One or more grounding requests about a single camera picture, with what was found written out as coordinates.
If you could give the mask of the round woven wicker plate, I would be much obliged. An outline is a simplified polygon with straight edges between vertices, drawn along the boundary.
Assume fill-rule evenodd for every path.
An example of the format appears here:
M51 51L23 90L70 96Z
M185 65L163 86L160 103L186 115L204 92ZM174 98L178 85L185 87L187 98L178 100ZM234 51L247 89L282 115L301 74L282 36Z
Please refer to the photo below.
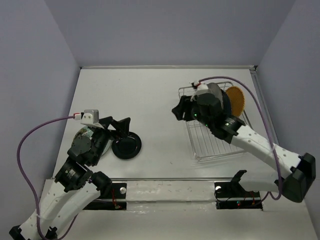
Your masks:
M230 100L232 115L240 117L245 110L245 95L237 86L231 86L226 91Z

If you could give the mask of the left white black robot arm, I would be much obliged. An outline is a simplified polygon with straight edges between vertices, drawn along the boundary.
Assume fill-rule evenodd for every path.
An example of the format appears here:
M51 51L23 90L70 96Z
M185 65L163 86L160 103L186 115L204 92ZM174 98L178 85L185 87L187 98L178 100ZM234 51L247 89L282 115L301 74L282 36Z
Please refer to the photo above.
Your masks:
M125 183L113 183L103 172L92 172L109 142L118 142L129 136L131 119L120 121L111 116L99 118L94 111L69 116L92 130L92 136L75 138L67 151L67 159L53 178L47 194L41 198L35 193L35 211L21 225L11 228L14 240L59 240L66 225L72 225L77 215L97 199L109 199L114 209L120 209L116 198L126 196Z

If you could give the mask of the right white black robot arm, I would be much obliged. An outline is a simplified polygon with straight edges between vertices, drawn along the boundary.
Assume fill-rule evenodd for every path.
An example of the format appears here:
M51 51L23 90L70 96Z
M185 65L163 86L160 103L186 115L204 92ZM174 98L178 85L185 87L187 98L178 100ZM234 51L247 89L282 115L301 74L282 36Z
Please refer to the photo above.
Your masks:
M193 101L189 112L193 123L200 126L201 141L209 139L215 148L233 146L244 150L196 163L192 157L186 123L174 116L175 96L169 94L137 94L106 104L103 114L114 118L131 117L130 129L137 133L142 147L134 155L134 139L114 140L114 148L102 156L99 169L111 178L131 179L230 179L235 196L246 192L274 192L288 200L303 201L315 179L315 159L285 150L257 134L234 117L204 124L211 110L211 94Z

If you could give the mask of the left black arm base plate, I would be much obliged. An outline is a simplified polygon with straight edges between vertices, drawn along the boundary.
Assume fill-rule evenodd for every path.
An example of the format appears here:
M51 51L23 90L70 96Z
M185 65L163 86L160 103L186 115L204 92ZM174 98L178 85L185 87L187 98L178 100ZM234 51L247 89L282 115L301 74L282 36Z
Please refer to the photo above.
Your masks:
M108 193L103 193L97 199L84 207L88 211L125 211L127 209L127 182L116 181Z

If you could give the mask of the grey reindeer snowflake plate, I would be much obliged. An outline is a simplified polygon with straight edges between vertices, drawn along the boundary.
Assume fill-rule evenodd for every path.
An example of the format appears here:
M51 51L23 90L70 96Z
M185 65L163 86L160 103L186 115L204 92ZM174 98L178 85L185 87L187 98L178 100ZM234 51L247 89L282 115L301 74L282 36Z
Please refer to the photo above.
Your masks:
M219 87L219 85L215 82L211 82L207 84L208 87L208 92L213 94L219 101L220 101L220 105L221 108L223 109L223 94L222 94L222 90Z

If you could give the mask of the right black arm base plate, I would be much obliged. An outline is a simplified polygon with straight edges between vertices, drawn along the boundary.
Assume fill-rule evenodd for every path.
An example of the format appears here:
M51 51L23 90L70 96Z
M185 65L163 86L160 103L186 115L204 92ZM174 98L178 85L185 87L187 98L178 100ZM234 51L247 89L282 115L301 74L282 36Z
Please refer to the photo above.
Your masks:
M215 182L214 196L217 210L263 209L259 192L245 191L231 182Z

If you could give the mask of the dark blue leaf-shaped plate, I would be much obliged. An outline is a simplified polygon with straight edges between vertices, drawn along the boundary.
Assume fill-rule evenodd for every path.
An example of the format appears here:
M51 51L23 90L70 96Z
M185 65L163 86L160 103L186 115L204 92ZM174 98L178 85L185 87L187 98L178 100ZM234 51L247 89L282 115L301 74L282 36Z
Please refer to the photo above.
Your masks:
M225 91L222 90L221 93L222 93L222 101L223 101L223 111L227 116L231 116L232 107L231 107L230 98L228 97Z

